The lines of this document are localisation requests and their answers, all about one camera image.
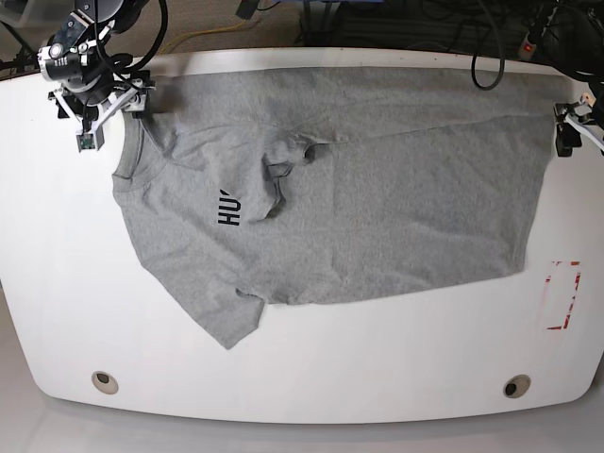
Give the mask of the grey T-shirt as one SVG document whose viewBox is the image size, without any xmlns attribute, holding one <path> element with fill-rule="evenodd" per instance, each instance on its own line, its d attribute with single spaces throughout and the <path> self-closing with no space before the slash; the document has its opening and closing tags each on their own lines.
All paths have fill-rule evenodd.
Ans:
<svg viewBox="0 0 604 453">
<path fill-rule="evenodd" d="M 163 79 L 113 174 L 135 253 L 224 348 L 268 304 L 338 304 L 520 273 L 553 75 L 293 68 Z"/>
</svg>

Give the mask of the red tape marking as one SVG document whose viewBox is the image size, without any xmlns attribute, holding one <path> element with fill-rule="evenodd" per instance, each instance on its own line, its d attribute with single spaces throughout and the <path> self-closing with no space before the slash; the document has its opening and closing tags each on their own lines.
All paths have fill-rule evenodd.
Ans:
<svg viewBox="0 0 604 453">
<path fill-rule="evenodd" d="M 581 278 L 578 260 L 551 262 L 546 273 L 540 326 L 547 331 L 568 329 Z"/>
</svg>

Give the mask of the right table grommet hole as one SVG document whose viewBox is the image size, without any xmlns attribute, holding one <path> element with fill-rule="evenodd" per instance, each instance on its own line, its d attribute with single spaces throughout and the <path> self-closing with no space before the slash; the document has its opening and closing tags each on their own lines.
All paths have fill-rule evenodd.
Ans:
<svg viewBox="0 0 604 453">
<path fill-rule="evenodd" d="M 517 375 L 510 378 L 503 387 L 503 394 L 510 399 L 520 398 L 525 395 L 531 385 L 527 375 Z"/>
</svg>

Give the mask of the table grommet hole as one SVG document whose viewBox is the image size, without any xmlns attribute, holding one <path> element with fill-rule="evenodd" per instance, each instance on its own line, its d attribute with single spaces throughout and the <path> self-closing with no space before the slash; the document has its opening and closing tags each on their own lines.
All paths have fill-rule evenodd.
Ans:
<svg viewBox="0 0 604 453">
<path fill-rule="evenodd" d="M 92 373 L 92 385 L 103 394 L 116 394 L 119 391 L 117 380 L 108 373 L 96 371 Z"/>
<path fill-rule="evenodd" d="M 517 375 L 510 378 L 503 387 L 503 394 L 510 399 L 520 398 L 525 395 L 531 385 L 527 375 Z"/>
</svg>

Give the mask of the left table grommet hole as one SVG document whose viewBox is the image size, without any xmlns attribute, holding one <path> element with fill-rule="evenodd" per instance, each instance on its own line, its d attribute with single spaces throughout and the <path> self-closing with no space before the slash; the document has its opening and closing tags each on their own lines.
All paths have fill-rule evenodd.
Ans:
<svg viewBox="0 0 604 453">
<path fill-rule="evenodd" d="M 119 391 L 117 380 L 108 373 L 96 371 L 92 373 L 92 385 L 103 394 L 116 394 Z"/>
</svg>

